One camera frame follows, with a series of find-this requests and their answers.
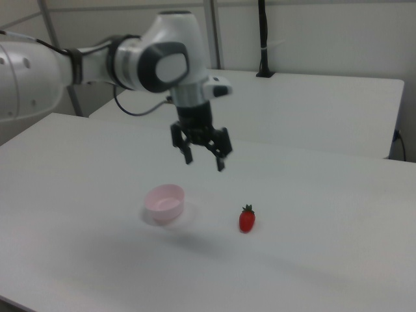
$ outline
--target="pink bowl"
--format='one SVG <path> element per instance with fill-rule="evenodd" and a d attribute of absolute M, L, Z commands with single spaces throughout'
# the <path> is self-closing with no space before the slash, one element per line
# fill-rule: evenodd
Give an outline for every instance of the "pink bowl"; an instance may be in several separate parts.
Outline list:
<path fill-rule="evenodd" d="M 144 198 L 144 206 L 152 218 L 170 220 L 179 216 L 183 211 L 185 193 L 174 184 L 164 184 L 155 187 Z"/>

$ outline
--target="black cable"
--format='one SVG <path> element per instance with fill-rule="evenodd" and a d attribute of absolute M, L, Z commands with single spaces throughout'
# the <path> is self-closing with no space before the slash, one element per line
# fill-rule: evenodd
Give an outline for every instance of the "black cable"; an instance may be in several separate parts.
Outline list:
<path fill-rule="evenodd" d="M 13 34 L 8 34 L 6 31 L 0 31 L 0 34 L 3 34 L 3 35 L 5 35 L 5 36 L 11 36 L 11 37 L 13 37 Z M 69 53 L 68 53 L 67 51 L 62 50 L 62 49 L 58 49 L 57 47 L 54 47 L 53 45 L 51 45 L 51 44 L 49 44 L 49 43 L 47 43 L 47 42 L 44 42 L 44 41 L 43 41 L 43 40 L 41 40 L 41 39 L 32 38 L 32 37 L 25 36 L 25 35 L 21 35 L 21 36 L 20 36 L 20 38 L 26 38 L 26 39 L 28 39 L 28 40 L 35 41 L 35 42 L 37 42 L 38 44 L 42 44 L 43 46 L 46 46 L 46 47 L 50 48 L 51 50 L 53 50 L 53 51 L 55 51 L 55 52 L 57 52 L 57 53 L 59 53 L 59 54 L 62 54 L 62 55 L 69 55 Z M 103 46 L 101 46 L 101 47 L 97 47 L 97 48 L 95 48 L 95 49 L 93 49 L 93 50 L 90 50 L 90 51 L 87 51 L 87 52 L 83 52 L 83 53 L 81 53 L 81 54 L 82 54 L 82 55 L 89 55 L 89 54 L 92 54 L 92 53 L 94 53 L 94 52 L 97 52 L 97 51 L 100 51 L 100 50 L 102 50 L 102 49 L 105 49 L 105 48 L 107 48 L 107 47 L 109 47 L 109 46 L 110 46 L 110 44 L 106 44 L 106 45 L 103 45 Z"/>
<path fill-rule="evenodd" d="M 90 50 L 90 51 L 87 51 L 87 52 L 83 52 L 82 54 L 83 55 L 89 55 L 89 54 L 92 54 L 94 52 L 104 50 L 104 49 L 108 48 L 109 46 L 110 46 L 110 44 L 106 44 L 106 45 L 103 45 L 102 47 L 97 47 L 96 49 L 93 49 L 93 50 Z"/>
<path fill-rule="evenodd" d="M 152 107 L 150 110 L 147 110 L 146 112 L 140 112 L 140 113 L 137 113 L 137 114 L 135 114 L 135 113 L 133 113 L 133 112 L 129 112 L 128 110 L 125 110 L 122 106 L 121 106 L 121 104 L 120 104 L 120 102 L 118 101 L 118 99 L 117 99 L 117 86 L 116 85 L 114 85 L 113 86 L 113 89 L 112 89 L 112 94 L 113 94 L 113 96 L 114 96 L 114 100 L 116 101 L 116 104 L 117 104 L 117 106 L 123 111 L 123 112 L 125 112 L 126 114 L 128 114 L 128 115 L 130 115 L 130 116 L 145 116 L 145 115 L 148 115 L 148 114 L 150 114 L 151 112 L 154 112 L 154 111 L 156 111 L 160 106 L 162 106 L 163 104 L 169 104 L 169 103 L 171 103 L 172 102 L 172 100 L 171 99 L 169 99 L 169 97 L 167 98 L 167 99 L 165 99 L 165 100 L 163 100 L 162 102 L 160 102 L 159 104 L 156 104 L 154 107 Z"/>
<path fill-rule="evenodd" d="M 404 142 L 403 142 L 403 138 L 402 135 L 400 133 L 397 134 L 397 138 L 400 139 L 400 142 L 402 143 L 402 149 L 403 149 L 403 161 L 406 161 L 406 149 L 404 147 Z"/>

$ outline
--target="cable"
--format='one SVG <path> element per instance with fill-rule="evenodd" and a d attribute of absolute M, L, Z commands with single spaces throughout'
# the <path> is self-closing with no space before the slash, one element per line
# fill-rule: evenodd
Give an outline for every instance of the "cable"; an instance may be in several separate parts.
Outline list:
<path fill-rule="evenodd" d="M 11 32 L 11 31 L 0 31 L 0 34 L 3 34 L 3 35 L 5 35 L 5 36 L 9 36 L 9 37 L 21 38 L 21 39 L 26 39 L 26 40 L 34 41 L 34 42 L 37 42 L 38 44 L 42 44 L 43 46 L 46 46 L 46 47 L 50 48 L 51 50 L 53 50 L 53 51 L 55 51 L 55 52 L 57 52 L 57 53 L 59 53 L 59 54 L 62 54 L 62 55 L 69 55 L 69 53 L 68 53 L 67 51 L 65 51 L 65 50 L 59 49 L 59 48 L 57 48 L 57 47 L 54 47 L 53 45 L 51 45 L 51 44 L 49 44 L 49 43 L 47 43 L 47 42 L 44 42 L 44 41 L 43 41 L 43 40 L 41 40 L 41 39 L 37 39 L 37 38 L 34 38 L 34 37 L 30 37 L 30 36 L 27 36 L 27 35 L 25 35 L 25 34 L 19 34 L 19 33 L 17 33 L 17 32 Z M 109 47 L 109 46 L 110 46 L 110 44 L 111 44 L 111 43 L 106 44 L 106 45 L 103 45 L 103 46 L 101 46 L 101 47 L 97 47 L 97 48 L 92 49 L 92 50 L 87 51 L 87 52 L 83 52 L 83 53 L 81 53 L 81 54 L 82 54 L 82 55 L 89 55 L 89 54 L 92 54 L 92 53 L 94 53 L 94 52 L 97 52 L 97 51 L 100 51 L 100 50 L 102 50 L 102 49 L 105 49 L 105 48 Z"/>
<path fill-rule="evenodd" d="M 154 107 L 152 107 L 150 110 L 147 110 L 146 112 L 140 112 L 140 113 L 137 113 L 137 114 L 135 114 L 135 113 L 133 113 L 133 112 L 129 112 L 128 110 L 125 110 L 122 106 L 121 106 L 121 104 L 120 104 L 120 102 L 118 101 L 118 99 L 117 99 L 117 86 L 116 85 L 114 85 L 113 86 L 113 89 L 112 89 L 112 94 L 113 94 L 113 96 L 114 96 L 114 100 L 116 101 L 116 104 L 117 104 L 117 106 L 123 111 L 123 112 L 125 112 L 126 114 L 128 114 L 128 115 L 130 115 L 130 116 L 145 116 L 145 115 L 148 115 L 148 114 L 150 114 L 151 112 L 154 112 L 154 111 L 156 111 L 160 106 L 162 106 L 163 104 L 170 104 L 170 103 L 172 103 L 172 100 L 171 100 L 171 98 L 170 97 L 167 97 L 165 100 L 163 100 L 162 102 L 160 102 L 159 104 L 156 104 Z"/>
<path fill-rule="evenodd" d="M 85 55 L 89 55 L 89 54 L 92 54 L 92 53 L 97 52 L 97 51 L 104 50 L 104 49 L 108 48 L 110 45 L 111 45 L 111 43 L 103 45 L 102 47 L 97 47 L 97 48 L 95 48 L 93 50 L 90 50 L 90 51 L 87 51 L 87 52 L 82 52 L 82 55 L 85 56 Z"/>
<path fill-rule="evenodd" d="M 400 139 L 400 142 L 402 143 L 402 149 L 403 149 L 403 161 L 406 161 L 406 149 L 404 147 L 404 142 L 403 142 L 403 138 L 402 135 L 400 134 L 400 132 L 397 134 L 397 138 Z"/>

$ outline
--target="black cable tie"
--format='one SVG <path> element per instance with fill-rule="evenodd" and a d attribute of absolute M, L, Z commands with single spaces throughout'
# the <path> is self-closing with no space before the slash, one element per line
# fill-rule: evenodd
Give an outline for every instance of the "black cable tie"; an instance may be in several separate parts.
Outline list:
<path fill-rule="evenodd" d="M 78 49 L 65 49 L 71 59 L 72 83 L 80 85 L 83 81 L 83 54 Z"/>

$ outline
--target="table surface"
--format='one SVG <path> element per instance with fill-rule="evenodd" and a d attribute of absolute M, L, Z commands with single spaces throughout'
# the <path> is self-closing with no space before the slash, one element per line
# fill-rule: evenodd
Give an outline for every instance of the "table surface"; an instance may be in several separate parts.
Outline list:
<path fill-rule="evenodd" d="M 384 158 L 389 155 L 403 81 L 277 73 L 270 79 L 249 71 L 211 70 L 227 78 L 234 93 L 211 101 L 214 124 L 231 138 L 332 153 Z M 164 94 L 125 91 L 129 111 L 142 112 Z M 124 114 L 114 100 L 90 118 L 161 129 L 177 120 L 173 105 L 146 117 Z"/>
<path fill-rule="evenodd" d="M 416 166 L 52 114 L 0 147 L 0 296 L 35 311 L 414 311 Z M 167 224 L 153 187 L 185 190 Z M 253 230 L 238 229 L 252 204 Z"/>

